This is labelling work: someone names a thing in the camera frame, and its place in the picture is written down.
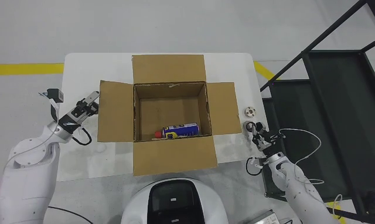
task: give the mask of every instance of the white cable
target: white cable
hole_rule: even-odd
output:
[[[319,145],[318,145],[318,147],[317,147],[315,150],[313,150],[312,153],[310,153],[310,154],[308,154],[307,156],[305,156],[305,157],[303,157],[303,158],[297,160],[297,162],[294,163],[294,176],[295,176],[295,178],[296,178],[297,181],[299,181],[300,183],[303,183],[303,184],[311,184],[311,185],[319,185],[319,184],[323,184],[323,183],[324,183],[323,180],[315,179],[315,178],[308,179],[309,182],[302,182],[302,181],[300,181],[300,180],[298,179],[298,177],[297,177],[297,175],[296,175],[296,172],[295,172],[295,168],[296,168],[296,166],[297,166],[297,163],[300,162],[300,161],[302,161],[302,160],[304,160],[304,159],[309,158],[312,154],[314,154],[314,153],[315,153],[315,152],[316,152],[316,151],[322,146],[322,140],[321,140],[318,136],[316,136],[315,134],[313,134],[313,133],[311,133],[310,131],[307,131],[307,130],[296,129],[296,128],[282,128],[282,129],[279,130],[279,133],[280,133],[282,130],[302,131],[302,132],[306,132],[306,133],[308,133],[308,134],[311,134],[311,135],[314,136],[316,139],[318,139],[318,141],[319,141]],[[335,215],[335,205],[336,205],[336,201],[337,201],[338,197],[341,197],[340,201],[342,201],[342,195],[341,195],[341,194],[338,194],[338,195],[336,196],[335,200],[333,201],[333,206],[332,206],[332,213],[333,213],[333,215]]]
[[[279,130],[279,133],[281,133],[281,131],[283,131],[283,130],[302,131],[302,132],[308,133],[308,134],[314,136],[316,139],[318,139],[318,141],[319,141],[319,145],[318,145],[318,147],[317,147],[315,150],[313,150],[312,153],[310,153],[310,154],[308,154],[307,156],[305,156],[305,157],[303,157],[303,158],[297,160],[297,162],[294,163],[294,176],[296,177],[296,180],[297,180],[297,181],[299,181],[299,182],[301,182],[301,183],[303,183],[303,184],[312,184],[312,185],[323,184],[323,183],[324,183],[323,180],[315,179],[315,178],[308,179],[309,182],[302,182],[302,181],[300,181],[300,180],[297,178],[297,175],[296,175],[296,172],[295,172],[295,169],[296,169],[296,167],[297,167],[297,163],[299,163],[300,161],[303,161],[304,159],[309,158],[312,154],[314,154],[314,153],[315,153],[315,152],[316,152],[316,151],[322,146],[322,141],[321,141],[321,139],[320,139],[318,136],[316,136],[315,134],[313,134],[313,133],[311,133],[310,131],[307,131],[307,130],[301,130],[301,129],[296,129],[296,128],[282,128],[282,129]]]
[[[33,147],[33,148],[31,148],[31,149],[28,149],[28,150],[26,150],[26,151],[23,151],[23,152],[21,152],[21,153],[18,153],[18,154],[16,154],[16,155],[14,155],[13,157],[11,157],[7,162],[6,162],[6,164],[5,164],[5,166],[4,166],[4,169],[3,169],[3,171],[2,171],[2,173],[4,174],[4,172],[5,172],[5,169],[6,169],[6,166],[9,164],[9,162],[12,160],[12,159],[14,159],[15,157],[17,157],[17,156],[19,156],[19,155],[22,155],[22,154],[24,154],[24,153],[26,153],[26,152],[29,152],[29,151],[31,151],[31,150],[34,150],[35,148],[37,148],[37,147],[40,147],[41,145],[43,145],[44,143],[46,143],[52,136],[53,136],[53,134],[54,134],[54,132],[57,130],[57,127],[59,126],[59,107],[57,106],[57,104],[56,104],[56,102],[53,100],[53,99],[49,99],[47,96],[45,96],[44,94],[40,94],[41,96],[44,96],[45,98],[47,98],[49,101],[50,101],[50,103],[51,103],[51,105],[53,106],[53,108],[56,110],[56,117],[57,117],[57,123],[56,123],[56,127],[54,128],[54,130],[52,131],[52,133],[51,133],[51,135],[46,139],[46,140],[44,140],[44,142],[42,142],[42,143],[40,143],[38,146],[36,146],[36,147]]]
[[[336,206],[336,202],[337,202],[338,197],[341,197],[341,199],[340,199],[339,202],[342,201],[342,195],[341,195],[341,194],[338,194],[338,195],[336,196],[335,200],[333,201],[333,205],[332,205],[332,214],[333,214],[334,216],[335,216],[335,206]]]

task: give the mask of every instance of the cardboard box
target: cardboard box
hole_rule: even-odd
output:
[[[206,83],[203,55],[140,55],[132,64],[134,84],[100,82],[98,141],[134,142],[134,175],[217,167],[213,135],[241,132],[234,83]],[[200,135],[153,140],[186,123]]]

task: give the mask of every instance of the spray can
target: spray can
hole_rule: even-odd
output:
[[[199,126],[197,123],[190,123],[184,125],[171,125],[163,127],[162,131],[155,132],[155,138],[173,139],[178,137],[186,137],[199,135]]]

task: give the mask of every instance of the white table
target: white table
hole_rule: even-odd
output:
[[[100,80],[133,84],[132,55],[146,53],[72,53],[66,56],[62,91],[64,103],[60,116],[72,109],[77,101],[99,90]],[[251,120],[267,123],[255,73],[253,58],[246,53],[203,53],[207,82],[234,82],[240,121],[249,120],[244,109],[252,106],[257,115]],[[61,145],[58,181],[131,174],[133,172],[132,142],[97,142],[98,116],[89,117],[83,126],[93,142],[88,146],[71,140]],[[84,133],[74,136],[85,142]],[[215,135],[218,163],[241,161],[261,155],[248,134]]]

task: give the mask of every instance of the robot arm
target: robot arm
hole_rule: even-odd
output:
[[[25,139],[11,149],[11,160],[4,169],[0,186],[1,223],[43,223],[56,186],[59,143],[69,142],[74,130],[87,117],[98,113],[98,104],[94,102],[98,97],[97,91],[91,93],[64,115],[58,125],[55,119],[44,127],[40,137]]]
[[[245,122],[244,127],[253,134],[253,142],[267,157],[272,172],[272,180],[282,191],[288,204],[306,224],[337,224],[338,221],[328,212],[327,207],[314,185],[312,185],[299,166],[293,164],[282,152],[275,151],[277,138],[285,138],[282,134],[269,136],[263,123]]]

